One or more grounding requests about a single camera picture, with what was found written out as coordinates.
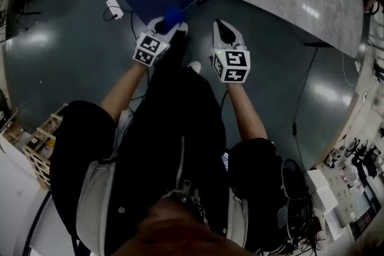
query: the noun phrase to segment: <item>concrete floor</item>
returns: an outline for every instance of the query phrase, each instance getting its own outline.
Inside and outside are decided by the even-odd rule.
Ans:
[[[124,0],[120,4],[129,8]],[[18,32],[7,42],[8,86],[20,119],[33,131],[64,102],[88,100],[99,103],[114,81],[132,63],[134,38],[129,15],[105,22],[106,0],[33,0],[29,11],[42,15],[29,18],[30,30]],[[314,48],[304,42],[317,39],[287,22],[240,0],[210,0],[186,12],[190,44],[185,58],[199,60],[219,101],[224,86],[209,66],[212,23],[223,19],[243,34],[251,51],[252,70],[245,88],[265,123],[269,138],[283,157],[299,159],[292,122],[305,73]],[[134,18],[137,33],[143,24]],[[344,55],[350,82],[358,75],[353,59]],[[142,80],[137,95],[145,93]],[[308,77],[296,123],[306,168],[311,167],[333,138],[354,87],[341,69],[341,52],[319,49]],[[240,141],[229,100],[223,110],[227,146]]]

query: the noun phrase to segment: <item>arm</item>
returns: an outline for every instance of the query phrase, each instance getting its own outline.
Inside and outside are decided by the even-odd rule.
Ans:
[[[115,123],[119,121],[121,112],[128,107],[145,71],[146,66],[135,61],[101,102],[101,108],[111,115]]]
[[[235,109],[242,140],[268,139],[263,122],[256,113],[242,85],[240,83],[227,83],[227,89]]]

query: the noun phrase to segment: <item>wooden crate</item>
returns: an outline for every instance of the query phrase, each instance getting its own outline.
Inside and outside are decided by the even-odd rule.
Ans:
[[[61,124],[61,115],[66,106],[68,104],[64,104],[59,110],[52,113],[48,120],[38,127],[33,135],[22,144],[24,154],[31,163],[39,184],[46,190],[50,189],[49,158],[55,146],[56,137],[54,133]]]
[[[5,125],[0,130],[0,134],[2,134],[2,136],[12,145],[19,141],[20,136],[24,132],[21,124],[16,119],[18,112],[18,109],[16,109],[15,113],[13,113],[7,123],[5,123]]]

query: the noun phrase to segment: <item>power adapter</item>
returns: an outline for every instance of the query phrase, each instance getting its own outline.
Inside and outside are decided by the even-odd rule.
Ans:
[[[114,19],[120,19],[124,16],[124,12],[121,10],[117,0],[107,0],[107,6],[109,7]]]

